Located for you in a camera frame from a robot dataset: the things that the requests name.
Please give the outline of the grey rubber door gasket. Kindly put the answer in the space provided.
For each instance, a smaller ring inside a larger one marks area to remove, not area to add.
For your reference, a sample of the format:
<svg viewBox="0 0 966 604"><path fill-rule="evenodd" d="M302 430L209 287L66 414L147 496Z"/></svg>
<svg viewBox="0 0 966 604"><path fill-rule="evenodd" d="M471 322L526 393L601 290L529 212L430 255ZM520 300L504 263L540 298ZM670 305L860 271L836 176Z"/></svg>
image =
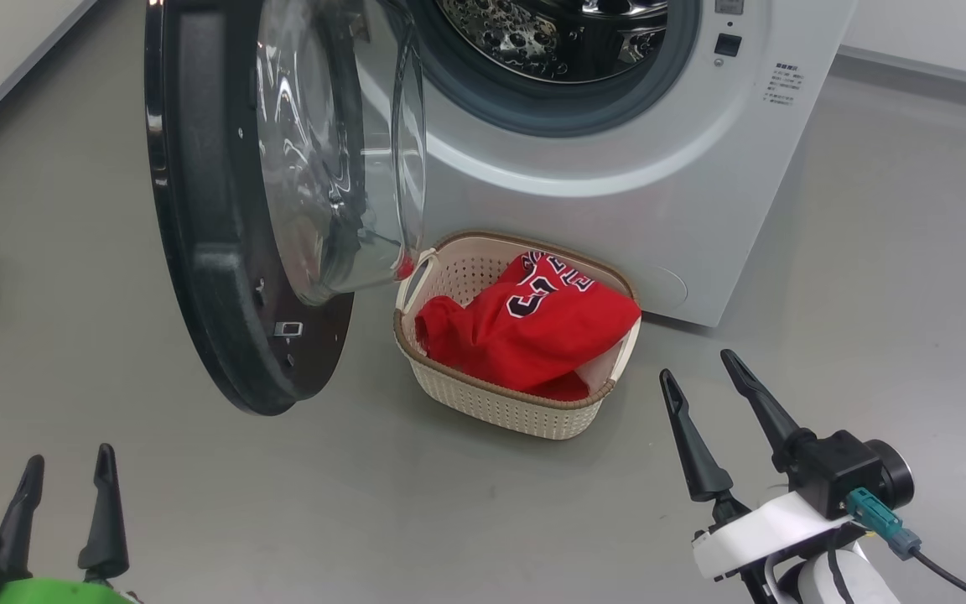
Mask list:
<svg viewBox="0 0 966 604"><path fill-rule="evenodd" d="M405 0L430 84L488 125L540 138L573 138L625 125L667 95L700 31L702 0L668 0L666 38L651 58L613 79L570 85L507 71L460 38L434 0Z"/></svg>

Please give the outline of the stainless steel washer drum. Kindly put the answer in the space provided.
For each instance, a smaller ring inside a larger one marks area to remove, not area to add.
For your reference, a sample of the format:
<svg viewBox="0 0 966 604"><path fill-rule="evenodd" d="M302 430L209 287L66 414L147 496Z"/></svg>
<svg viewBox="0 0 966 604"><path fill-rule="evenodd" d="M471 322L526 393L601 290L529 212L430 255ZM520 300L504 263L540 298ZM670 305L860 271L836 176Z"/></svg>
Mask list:
<svg viewBox="0 0 966 604"><path fill-rule="evenodd" d="M647 61L666 38L668 0L434 0L444 21L494 64L580 85Z"/></svg>

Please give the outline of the red shorts white stripe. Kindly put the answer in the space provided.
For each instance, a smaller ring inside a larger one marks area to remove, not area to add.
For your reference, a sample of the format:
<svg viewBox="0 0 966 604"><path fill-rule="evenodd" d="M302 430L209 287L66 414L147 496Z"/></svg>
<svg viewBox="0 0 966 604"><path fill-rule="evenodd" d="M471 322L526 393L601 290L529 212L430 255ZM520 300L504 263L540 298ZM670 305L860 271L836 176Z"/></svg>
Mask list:
<svg viewBox="0 0 966 604"><path fill-rule="evenodd" d="M574 370L545 382L534 383L525 393L547 400L571 403L589 398L593 390L579 372Z"/></svg>

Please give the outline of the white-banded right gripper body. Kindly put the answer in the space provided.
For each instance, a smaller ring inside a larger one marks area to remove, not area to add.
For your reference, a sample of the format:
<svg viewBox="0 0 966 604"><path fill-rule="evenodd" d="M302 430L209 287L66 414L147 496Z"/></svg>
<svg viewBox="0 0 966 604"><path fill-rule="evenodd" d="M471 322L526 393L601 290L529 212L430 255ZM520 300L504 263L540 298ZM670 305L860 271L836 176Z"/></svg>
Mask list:
<svg viewBox="0 0 966 604"><path fill-rule="evenodd" d="M751 511L730 491L710 494L714 525L693 540L693 559L702 577L725 578L781 554L806 540L842 527L852 517L829 520L801 494L790 492Z"/></svg>

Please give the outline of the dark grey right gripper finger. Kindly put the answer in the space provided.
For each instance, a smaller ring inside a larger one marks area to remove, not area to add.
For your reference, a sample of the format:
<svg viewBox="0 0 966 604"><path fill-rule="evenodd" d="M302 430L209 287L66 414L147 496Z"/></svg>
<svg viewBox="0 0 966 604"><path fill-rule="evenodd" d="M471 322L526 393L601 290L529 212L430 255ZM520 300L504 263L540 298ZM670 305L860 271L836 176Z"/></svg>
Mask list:
<svg viewBox="0 0 966 604"><path fill-rule="evenodd" d="M773 451L771 463L775 470L797 471L797 451L816 440L816 435L791 417L732 349L722 349L720 358L735 390L746 398L763 429Z"/></svg>
<svg viewBox="0 0 966 604"><path fill-rule="evenodd" d="M748 515L748 506L731 492L730 474L717 463L690 415L690 405L673 373L664 368L659 382L668 420L681 461L688 496L695 503L712 503L714 524L726 525Z"/></svg>

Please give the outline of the white washing machine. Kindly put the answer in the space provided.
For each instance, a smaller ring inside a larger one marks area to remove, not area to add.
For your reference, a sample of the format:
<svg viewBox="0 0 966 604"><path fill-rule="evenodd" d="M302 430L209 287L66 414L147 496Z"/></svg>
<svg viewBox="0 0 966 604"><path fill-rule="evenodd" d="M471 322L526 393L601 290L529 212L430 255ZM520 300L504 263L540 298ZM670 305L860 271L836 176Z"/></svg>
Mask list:
<svg viewBox="0 0 966 604"><path fill-rule="evenodd" d="M718 325L859 0L702 0L697 42L655 106L605 133L540 138L488 125L424 69L424 244L493 231L618 268L641 308ZM720 32L739 56L717 56Z"/></svg>

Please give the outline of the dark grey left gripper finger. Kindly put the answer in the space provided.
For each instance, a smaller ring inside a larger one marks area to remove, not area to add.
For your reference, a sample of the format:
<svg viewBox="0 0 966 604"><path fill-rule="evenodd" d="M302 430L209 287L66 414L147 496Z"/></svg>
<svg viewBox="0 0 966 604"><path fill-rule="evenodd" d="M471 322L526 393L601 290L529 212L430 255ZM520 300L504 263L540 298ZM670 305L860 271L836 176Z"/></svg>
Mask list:
<svg viewBox="0 0 966 604"><path fill-rule="evenodd" d="M114 447L100 444L93 471L96 503L85 546L78 555L84 581L108 582L129 570L129 547Z"/></svg>
<svg viewBox="0 0 966 604"><path fill-rule="evenodd" d="M0 524L0 569L8 580L27 580L32 538L32 521L41 503L45 460L42 455L30 456L7 512Z"/></svg>

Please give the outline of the red basketball jersey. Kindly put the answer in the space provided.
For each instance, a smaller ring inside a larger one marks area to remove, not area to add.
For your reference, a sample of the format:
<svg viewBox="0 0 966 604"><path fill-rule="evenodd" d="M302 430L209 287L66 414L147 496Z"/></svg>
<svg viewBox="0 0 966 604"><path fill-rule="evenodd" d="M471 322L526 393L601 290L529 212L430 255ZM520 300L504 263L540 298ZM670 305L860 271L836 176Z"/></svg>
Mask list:
<svg viewBox="0 0 966 604"><path fill-rule="evenodd" d="M415 339L437 363L525 393L609 351L640 316L633 299L530 251L467 306L430 299L415 316Z"/></svg>

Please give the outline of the cream perforated laundry basket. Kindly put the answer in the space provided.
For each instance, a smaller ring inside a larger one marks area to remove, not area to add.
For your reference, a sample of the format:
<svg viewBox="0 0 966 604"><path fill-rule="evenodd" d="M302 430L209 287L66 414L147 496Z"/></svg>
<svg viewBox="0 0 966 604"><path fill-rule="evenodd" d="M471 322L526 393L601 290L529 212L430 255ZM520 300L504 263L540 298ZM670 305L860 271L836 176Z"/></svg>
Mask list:
<svg viewBox="0 0 966 604"><path fill-rule="evenodd" d="M480 381L429 359L415 336L414 320L426 302L447 294L467 303L499 278L500 271L522 253L551 253L588 278L639 299L636 287L618 268L603 261L532 238L493 231L460 231L441 238L419 256L409 279L399 284L392 312L392 335L422 390L434 401L473 418L550 440L567 440L584 432L603 401L615 389L631 358L641 322L637 321L609 351L578 368L589 388L586 398L563 402Z"/></svg>

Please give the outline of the black round glass washer door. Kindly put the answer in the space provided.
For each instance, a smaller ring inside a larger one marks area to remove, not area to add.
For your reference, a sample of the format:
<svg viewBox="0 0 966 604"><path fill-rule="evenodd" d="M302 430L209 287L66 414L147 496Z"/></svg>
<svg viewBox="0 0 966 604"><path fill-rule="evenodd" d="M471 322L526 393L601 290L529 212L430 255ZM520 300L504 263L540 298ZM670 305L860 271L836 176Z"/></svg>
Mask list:
<svg viewBox="0 0 966 604"><path fill-rule="evenodd" d="M405 0L145 0L166 265L239 409L275 416L318 394L354 294L417 267L423 84Z"/></svg>

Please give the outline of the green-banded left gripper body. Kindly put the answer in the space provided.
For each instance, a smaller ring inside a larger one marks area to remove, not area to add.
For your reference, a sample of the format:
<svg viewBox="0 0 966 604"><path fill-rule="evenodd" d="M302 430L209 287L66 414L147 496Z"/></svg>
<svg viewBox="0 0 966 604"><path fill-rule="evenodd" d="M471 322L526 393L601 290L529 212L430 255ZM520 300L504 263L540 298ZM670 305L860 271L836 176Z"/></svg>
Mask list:
<svg viewBox="0 0 966 604"><path fill-rule="evenodd" d="M142 601L130 591L116 590L107 580L34 577L7 582L0 590L0 604L142 604Z"/></svg>

